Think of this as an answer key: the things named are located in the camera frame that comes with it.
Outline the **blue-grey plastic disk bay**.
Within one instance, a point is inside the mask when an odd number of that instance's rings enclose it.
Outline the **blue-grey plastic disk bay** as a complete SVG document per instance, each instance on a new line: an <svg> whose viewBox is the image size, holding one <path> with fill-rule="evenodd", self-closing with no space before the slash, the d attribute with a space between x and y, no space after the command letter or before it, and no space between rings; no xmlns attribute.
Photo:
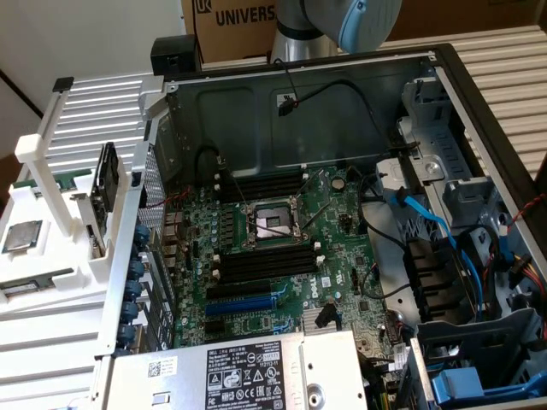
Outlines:
<svg viewBox="0 0 547 410"><path fill-rule="evenodd" d="M547 395L481 406L439 406L432 380L449 369L474 367L484 389L521 384L547 371L542 318L532 308L493 321L418 325L397 392L408 410L547 410Z"/></svg>

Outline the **black box-shaped device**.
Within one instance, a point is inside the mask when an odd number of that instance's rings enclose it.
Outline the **black box-shaped device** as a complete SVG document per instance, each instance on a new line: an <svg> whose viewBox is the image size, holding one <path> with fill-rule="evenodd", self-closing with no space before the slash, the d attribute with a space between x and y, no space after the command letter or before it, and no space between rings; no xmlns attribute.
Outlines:
<svg viewBox="0 0 547 410"><path fill-rule="evenodd" d="M150 63L153 74L165 78L200 72L202 63L197 37L186 34L157 38L150 51Z"/></svg>

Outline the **cardboard box Universal print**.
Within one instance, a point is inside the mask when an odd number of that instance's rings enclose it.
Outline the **cardboard box Universal print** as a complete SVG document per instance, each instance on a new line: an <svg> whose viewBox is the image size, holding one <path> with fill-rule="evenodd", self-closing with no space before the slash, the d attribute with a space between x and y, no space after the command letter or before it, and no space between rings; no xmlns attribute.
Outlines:
<svg viewBox="0 0 547 410"><path fill-rule="evenodd" d="M185 29L206 63L265 56L274 45L277 0L180 0Z"/></svg>

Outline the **thin metal locking lever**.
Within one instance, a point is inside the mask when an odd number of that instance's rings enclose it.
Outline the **thin metal locking lever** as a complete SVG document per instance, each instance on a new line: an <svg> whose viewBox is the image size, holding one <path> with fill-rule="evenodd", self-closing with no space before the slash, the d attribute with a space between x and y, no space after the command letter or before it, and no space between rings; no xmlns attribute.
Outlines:
<svg viewBox="0 0 547 410"><path fill-rule="evenodd" d="M301 227L301 231L306 231L309 227L311 227L324 214L324 212L329 209L331 204L332 199L324 204L307 222L304 223Z"/></svg>
<svg viewBox="0 0 547 410"><path fill-rule="evenodd" d="M250 211L250 208L249 208L249 203L246 201L246 198L244 196L244 193L242 192L241 190L241 187L238 183L238 180L237 178L234 176L232 170L229 168L229 166L227 165L227 162L224 161L221 165L221 170L223 172L223 175L225 176L226 179L230 179L232 182L233 182L233 185L235 186L236 190L238 191L239 193L239 196L240 196L240 199L241 199L241 202L244 204L244 207L245 207L245 210L244 212L247 214L249 211Z"/></svg>

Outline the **white parts rack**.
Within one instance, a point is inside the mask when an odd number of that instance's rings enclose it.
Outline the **white parts rack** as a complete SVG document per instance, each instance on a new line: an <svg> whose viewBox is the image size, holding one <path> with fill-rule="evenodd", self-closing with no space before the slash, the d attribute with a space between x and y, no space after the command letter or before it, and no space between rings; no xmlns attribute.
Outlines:
<svg viewBox="0 0 547 410"><path fill-rule="evenodd" d="M63 302L82 301L106 292L112 271L121 218L131 184L132 162L144 141L143 74L56 81L38 130L21 136L15 157L21 174L41 190L9 187L9 204L0 217L0 284L23 278L52 278L54 287L6 297L0 290L0 320L48 313ZM114 211L108 213L106 253L91 259L91 246L78 205L70 199L92 193L102 147L115 144L119 185ZM75 179L77 189L60 192L54 174L91 169ZM43 224L35 248L3 254L10 226L31 220Z"/></svg>

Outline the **silver finned heat sink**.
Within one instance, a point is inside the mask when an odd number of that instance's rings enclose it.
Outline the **silver finned heat sink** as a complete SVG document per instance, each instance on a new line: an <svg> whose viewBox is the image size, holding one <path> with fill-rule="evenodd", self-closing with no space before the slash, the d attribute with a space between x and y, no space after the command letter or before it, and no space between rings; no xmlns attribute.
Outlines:
<svg viewBox="0 0 547 410"><path fill-rule="evenodd" d="M321 313L321 308L307 309L303 311L302 315L302 327L303 332L307 336L320 335L325 333L331 333L337 331L337 326L335 321L331 321L325 327L320 328L315 320Z"/></svg>

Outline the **long black expansion slot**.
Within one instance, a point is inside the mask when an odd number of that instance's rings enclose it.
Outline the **long black expansion slot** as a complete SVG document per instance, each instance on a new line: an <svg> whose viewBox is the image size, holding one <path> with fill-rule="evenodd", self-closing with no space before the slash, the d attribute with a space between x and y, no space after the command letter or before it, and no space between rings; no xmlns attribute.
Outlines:
<svg viewBox="0 0 547 410"><path fill-rule="evenodd" d="M270 294L272 286L268 281L245 282L240 284L218 284L206 289L205 298L208 301L230 299L246 296Z"/></svg>

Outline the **silver CPU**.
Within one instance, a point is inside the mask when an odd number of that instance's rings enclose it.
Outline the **silver CPU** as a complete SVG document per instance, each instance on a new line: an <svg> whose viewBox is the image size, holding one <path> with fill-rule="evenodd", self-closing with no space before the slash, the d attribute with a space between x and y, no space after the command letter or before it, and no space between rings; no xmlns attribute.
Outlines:
<svg viewBox="0 0 547 410"><path fill-rule="evenodd" d="M10 226L2 253L9 254L35 248L42 224L42 220L31 220Z"/></svg>

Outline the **silver power supply unit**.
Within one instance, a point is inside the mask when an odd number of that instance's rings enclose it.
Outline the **silver power supply unit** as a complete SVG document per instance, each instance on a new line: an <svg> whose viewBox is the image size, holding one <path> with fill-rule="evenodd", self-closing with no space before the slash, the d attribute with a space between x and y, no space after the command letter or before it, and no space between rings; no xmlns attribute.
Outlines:
<svg viewBox="0 0 547 410"><path fill-rule="evenodd" d="M101 410L368 410L349 331L121 357Z"/></svg>

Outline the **grey metal disk bay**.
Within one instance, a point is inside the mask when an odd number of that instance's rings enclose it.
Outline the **grey metal disk bay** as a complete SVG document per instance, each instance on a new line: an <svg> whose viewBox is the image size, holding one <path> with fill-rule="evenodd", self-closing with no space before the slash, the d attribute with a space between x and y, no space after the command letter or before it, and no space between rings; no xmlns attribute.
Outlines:
<svg viewBox="0 0 547 410"><path fill-rule="evenodd" d="M412 79L403 87L402 104L407 114L400 119L399 131L407 143L415 143L415 159L425 163L432 181L469 179L472 170L456 140L459 117L450 96L438 77Z"/></svg>

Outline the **blue expansion slot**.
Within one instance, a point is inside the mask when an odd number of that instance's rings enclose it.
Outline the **blue expansion slot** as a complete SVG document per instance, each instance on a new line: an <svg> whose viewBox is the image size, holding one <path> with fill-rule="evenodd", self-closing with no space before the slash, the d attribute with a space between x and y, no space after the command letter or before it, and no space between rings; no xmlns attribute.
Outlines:
<svg viewBox="0 0 547 410"><path fill-rule="evenodd" d="M282 290L270 292L265 296L249 296L238 300L214 302L204 309L206 316L221 316L228 314L255 312L263 310L275 310L278 301L285 296L288 290L286 285Z"/></svg>

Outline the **grey metal PC case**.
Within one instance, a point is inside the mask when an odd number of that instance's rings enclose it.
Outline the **grey metal PC case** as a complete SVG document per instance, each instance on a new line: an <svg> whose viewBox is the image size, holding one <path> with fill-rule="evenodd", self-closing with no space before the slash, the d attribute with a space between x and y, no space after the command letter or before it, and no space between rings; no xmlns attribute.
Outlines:
<svg viewBox="0 0 547 410"><path fill-rule="evenodd" d="M438 77L459 117L456 140L473 176L432 181L426 168L433 161L415 159L413 149L390 154L361 99L345 86L329 88L279 117L280 104L295 97L279 65L164 77L162 93L148 99L144 141L132 163L92 410L101 410L115 360L183 349L174 347L172 339L175 291L163 254L163 227L173 193L218 184L213 178L222 164L211 152L201 157L200 175L194 174L194 155L201 144L216 145L235 177L333 167L357 182L358 227L372 245L388 331L398 337L393 360L384 365L356 348L368 410L408 410L397 407L397 392L410 340L417 326L426 324L403 261L411 238L446 240L453 248L473 311L462 325L532 308L542 318L547 340L547 191L537 187L454 49L442 44L286 65L299 97L336 79L354 82L394 145L408 144L399 131L407 114L404 85L419 77ZM145 248L133 244L136 224L150 228ZM143 291L135 301L138 317L129 324L135 339L123 347L116 338L131 259L144 264L139 280Z"/></svg>

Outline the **green RAM stick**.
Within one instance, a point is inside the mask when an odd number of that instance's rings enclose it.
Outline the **green RAM stick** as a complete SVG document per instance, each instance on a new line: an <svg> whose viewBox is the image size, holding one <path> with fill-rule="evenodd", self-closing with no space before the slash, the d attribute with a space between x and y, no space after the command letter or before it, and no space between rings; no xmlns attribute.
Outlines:
<svg viewBox="0 0 547 410"><path fill-rule="evenodd" d="M67 192L77 189L75 184L76 178L87 175L91 175L91 169L54 174L54 180L60 192ZM41 196L41 190L38 188L38 184L33 179L15 182L13 183L13 187L15 189L30 187L35 196Z"/></svg>
<svg viewBox="0 0 547 410"><path fill-rule="evenodd" d="M52 278L23 278L0 284L0 290L8 298L54 287Z"/></svg>

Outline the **bright blue disk carrier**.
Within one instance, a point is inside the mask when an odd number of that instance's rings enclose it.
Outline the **bright blue disk carrier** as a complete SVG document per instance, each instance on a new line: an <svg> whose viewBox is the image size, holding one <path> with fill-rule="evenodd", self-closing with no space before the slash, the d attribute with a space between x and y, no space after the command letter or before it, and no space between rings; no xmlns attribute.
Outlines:
<svg viewBox="0 0 547 410"><path fill-rule="evenodd" d="M547 371L521 384L484 389L474 367L444 370L432 380L439 406L463 407L527 400L547 395Z"/></svg>

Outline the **green motherboard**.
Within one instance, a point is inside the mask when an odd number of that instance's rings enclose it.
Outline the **green motherboard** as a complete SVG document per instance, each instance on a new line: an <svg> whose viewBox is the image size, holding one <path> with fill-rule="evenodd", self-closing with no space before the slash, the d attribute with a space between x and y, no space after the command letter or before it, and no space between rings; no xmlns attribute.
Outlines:
<svg viewBox="0 0 547 410"><path fill-rule="evenodd" d="M332 189L332 179L336 177L345 180L343 192ZM252 251L241 247L244 221L239 209L242 202L222 202L217 194L219 184L198 189L186 187L169 197L166 213L184 212L183 221L177 225L183 230L184 240L173 242L181 247L179 258L175 258L179 263L179 275L172 278L176 314L174 347L303 332L303 311L321 308L315 320L320 328L335 321L337 331L352 333L361 354L380 365L392 362L392 345L398 337L388 331L388 311L381 296L372 245L358 227L358 184L333 167L304 172L303 182L299 191L291 195L298 198L303 225L332 199L329 209L304 231L309 234L306 243L314 245L319 270L255 280L268 281L271 292L288 285L275 310L221 316L204 314L208 304L243 298L213 301L205 298L207 288L223 284L213 260L219 254ZM163 244L164 247L172 243L163 241ZM203 323L217 319L225 321L226 332L206 335Z"/></svg>

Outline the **black RAM slot white latch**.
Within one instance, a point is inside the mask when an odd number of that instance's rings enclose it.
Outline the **black RAM slot white latch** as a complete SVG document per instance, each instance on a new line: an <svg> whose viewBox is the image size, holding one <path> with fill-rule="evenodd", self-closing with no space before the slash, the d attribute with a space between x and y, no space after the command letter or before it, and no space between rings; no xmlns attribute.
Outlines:
<svg viewBox="0 0 547 410"><path fill-rule="evenodd" d="M262 279L283 278L317 272L319 267L312 259L260 263L251 266L230 266L218 269L223 284L249 282Z"/></svg>
<svg viewBox="0 0 547 410"><path fill-rule="evenodd" d="M236 184L245 195L252 191L294 190L303 185L303 174L300 172L255 175L249 177L223 177L218 182L222 191L236 190Z"/></svg>
<svg viewBox="0 0 547 410"><path fill-rule="evenodd" d="M303 178L304 171L301 169L294 170L285 170L281 172L271 172L271 173L258 173L248 176L239 176L236 177L240 184L242 183L255 183L255 182L272 182L272 181L301 181ZM230 182L230 179L226 179L223 175L222 170L219 170L213 178L215 183L225 183Z"/></svg>
<svg viewBox="0 0 547 410"><path fill-rule="evenodd" d="M312 245L298 244L271 249L255 249L249 252L219 254L218 258L213 260L213 266L218 269L227 269L228 267L251 266L270 262L300 261L304 259L315 261L315 257L316 251Z"/></svg>

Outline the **plain brown cardboard box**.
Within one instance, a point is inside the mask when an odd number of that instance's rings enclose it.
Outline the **plain brown cardboard box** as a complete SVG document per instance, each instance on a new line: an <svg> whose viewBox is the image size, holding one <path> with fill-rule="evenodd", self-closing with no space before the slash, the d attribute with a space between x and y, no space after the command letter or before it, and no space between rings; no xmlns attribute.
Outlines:
<svg viewBox="0 0 547 410"><path fill-rule="evenodd" d="M533 26L547 0L403 0L390 41Z"/></svg>

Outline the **dark graphics card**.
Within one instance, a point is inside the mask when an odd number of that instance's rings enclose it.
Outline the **dark graphics card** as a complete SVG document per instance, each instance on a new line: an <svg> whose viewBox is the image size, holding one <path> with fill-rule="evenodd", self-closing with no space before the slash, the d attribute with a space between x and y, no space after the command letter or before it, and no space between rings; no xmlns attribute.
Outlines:
<svg viewBox="0 0 547 410"><path fill-rule="evenodd" d="M78 205L80 218L91 246L91 259L102 258L106 253L105 234L108 212L100 195L78 193L70 199Z"/></svg>

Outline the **black plastic shroud block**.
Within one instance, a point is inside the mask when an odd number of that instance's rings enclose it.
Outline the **black plastic shroud block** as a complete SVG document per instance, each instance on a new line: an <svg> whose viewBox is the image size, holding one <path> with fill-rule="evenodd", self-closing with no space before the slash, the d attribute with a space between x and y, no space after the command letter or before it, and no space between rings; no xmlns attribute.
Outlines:
<svg viewBox="0 0 547 410"><path fill-rule="evenodd" d="M448 241L432 243L411 238L403 261L423 323L445 321L461 325L471 319L473 311Z"/></svg>

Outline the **silver CPU socket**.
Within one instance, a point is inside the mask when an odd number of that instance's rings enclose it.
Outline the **silver CPU socket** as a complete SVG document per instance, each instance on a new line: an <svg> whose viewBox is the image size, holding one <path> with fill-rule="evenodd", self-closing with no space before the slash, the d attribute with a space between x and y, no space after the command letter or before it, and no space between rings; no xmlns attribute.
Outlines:
<svg viewBox="0 0 547 410"><path fill-rule="evenodd" d="M244 221L243 249L272 249L309 240L309 234L303 231L296 196L244 202L239 212Z"/></svg>

